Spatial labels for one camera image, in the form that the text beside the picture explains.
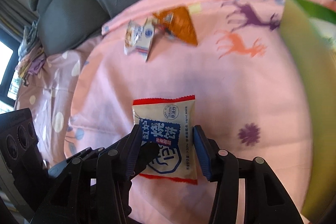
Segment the mauve spotted quilt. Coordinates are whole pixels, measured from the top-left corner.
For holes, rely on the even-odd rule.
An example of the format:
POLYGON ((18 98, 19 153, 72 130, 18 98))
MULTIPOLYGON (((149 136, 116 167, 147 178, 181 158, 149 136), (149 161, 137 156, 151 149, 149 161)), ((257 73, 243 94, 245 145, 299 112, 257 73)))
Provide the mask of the mauve spotted quilt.
POLYGON ((19 88, 15 109, 31 110, 38 149, 50 166, 66 158, 64 143, 78 77, 101 40, 98 35, 74 50, 47 57, 38 74, 28 77, 29 84, 19 88))

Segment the red white biscuit packet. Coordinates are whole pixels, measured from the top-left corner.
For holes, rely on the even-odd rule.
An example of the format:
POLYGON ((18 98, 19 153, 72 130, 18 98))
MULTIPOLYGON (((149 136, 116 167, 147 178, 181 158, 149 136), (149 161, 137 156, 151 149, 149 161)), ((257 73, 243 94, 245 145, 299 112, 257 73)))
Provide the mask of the red white biscuit packet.
POLYGON ((159 145, 159 154, 141 176, 198 183, 193 142, 195 96, 175 99, 144 98, 133 101, 133 120, 142 129, 143 144, 159 145))

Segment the small white blue packet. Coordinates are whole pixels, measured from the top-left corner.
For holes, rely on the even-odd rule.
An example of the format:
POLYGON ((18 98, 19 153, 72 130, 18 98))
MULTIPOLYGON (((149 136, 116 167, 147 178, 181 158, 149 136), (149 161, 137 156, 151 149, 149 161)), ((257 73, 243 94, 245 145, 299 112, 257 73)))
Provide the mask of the small white blue packet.
POLYGON ((147 62, 154 34, 155 27, 151 19, 147 19, 143 25, 131 20, 126 28, 124 53, 130 55, 137 52, 147 62))

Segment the folded floral cloth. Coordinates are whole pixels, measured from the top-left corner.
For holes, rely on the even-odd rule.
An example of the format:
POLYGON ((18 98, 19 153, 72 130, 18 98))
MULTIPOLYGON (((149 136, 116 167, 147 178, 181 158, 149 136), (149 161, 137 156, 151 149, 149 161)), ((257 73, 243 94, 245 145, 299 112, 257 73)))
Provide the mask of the folded floral cloth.
POLYGON ((45 50, 38 36, 38 20, 25 26, 23 39, 18 48, 18 64, 15 71, 23 86, 29 86, 29 76, 38 75, 47 61, 45 50))

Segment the green cardboard box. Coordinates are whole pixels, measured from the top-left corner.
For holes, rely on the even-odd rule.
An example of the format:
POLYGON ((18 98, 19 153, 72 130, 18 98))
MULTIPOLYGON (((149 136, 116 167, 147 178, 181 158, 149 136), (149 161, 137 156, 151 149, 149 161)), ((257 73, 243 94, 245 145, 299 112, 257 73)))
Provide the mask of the green cardboard box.
POLYGON ((285 0, 280 35, 305 87, 313 132, 302 215, 311 223, 335 223, 335 11, 308 0, 285 0))

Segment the orange snack packet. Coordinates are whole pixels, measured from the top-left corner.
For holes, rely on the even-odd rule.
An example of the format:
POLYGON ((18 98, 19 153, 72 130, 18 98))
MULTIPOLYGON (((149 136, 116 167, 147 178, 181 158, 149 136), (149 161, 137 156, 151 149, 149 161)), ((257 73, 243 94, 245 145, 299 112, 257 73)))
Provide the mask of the orange snack packet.
POLYGON ((166 34, 192 46, 198 45, 196 30, 186 6, 153 13, 153 23, 166 34))

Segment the pink deer print blanket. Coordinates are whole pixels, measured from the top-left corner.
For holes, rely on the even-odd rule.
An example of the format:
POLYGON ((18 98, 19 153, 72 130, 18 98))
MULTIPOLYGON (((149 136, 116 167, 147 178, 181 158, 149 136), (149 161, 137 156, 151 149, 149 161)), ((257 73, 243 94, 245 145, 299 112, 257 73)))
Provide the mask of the pink deer print blanket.
MULTIPOLYGON (((308 0, 335 9, 335 0, 308 0)), ((136 99, 195 96, 194 122, 222 148, 261 156, 302 211, 313 132, 300 73, 280 35, 285 0, 140 0, 102 27, 73 95, 71 155, 106 147, 133 127, 136 99), (197 46, 157 36, 147 62, 123 51, 129 21, 188 5, 197 46)))

